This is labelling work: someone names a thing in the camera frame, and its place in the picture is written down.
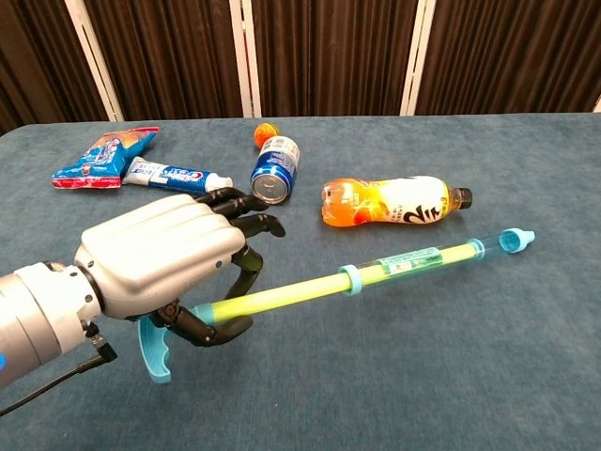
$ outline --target brown curtain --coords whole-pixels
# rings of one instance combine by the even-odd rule
[[[228,0],[85,0],[126,119],[241,117]]]
[[[591,112],[601,1],[438,0],[418,115]]]
[[[416,7],[253,0],[262,115],[398,115]]]
[[[0,0],[0,133],[107,120],[64,0]]]

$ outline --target blue tablecloth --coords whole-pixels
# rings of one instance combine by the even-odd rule
[[[223,347],[172,338],[167,385],[148,377],[135,324],[100,319],[119,358],[0,419],[0,448],[599,449],[601,115],[275,121],[299,144],[299,176],[270,209],[286,238],[252,239],[265,259],[253,290],[506,227],[537,239],[520,255],[256,315]],[[258,122],[145,122],[161,127],[146,158],[231,176],[248,192]],[[103,133],[137,125],[33,125],[0,138],[0,274],[69,263],[83,230],[170,194],[50,184]],[[327,180],[410,175],[471,188],[472,208],[429,226],[322,223]],[[226,270],[184,303],[219,300],[236,276]],[[83,345],[13,383],[0,408],[92,353]]]

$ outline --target black bottle cap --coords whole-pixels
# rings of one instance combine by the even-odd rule
[[[473,196],[471,195],[470,188],[458,188],[461,193],[461,203],[459,204],[459,209],[464,210],[471,207],[471,201],[473,200]]]

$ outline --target robotic hand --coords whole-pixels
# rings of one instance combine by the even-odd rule
[[[99,356],[77,372],[115,359],[92,322],[100,314],[149,315],[195,346],[220,345],[243,333],[250,317],[208,326],[179,297],[228,263],[238,265],[240,275],[226,298],[248,291],[263,259],[246,239],[266,231],[283,237],[285,230],[264,213],[240,216],[267,207],[233,188],[198,198],[172,195],[86,230],[73,265],[38,263],[0,277],[0,388],[86,337]]]

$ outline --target small ball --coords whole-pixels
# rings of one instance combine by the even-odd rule
[[[263,122],[254,129],[254,143],[258,148],[262,148],[265,141],[280,134],[280,130],[273,124]]]

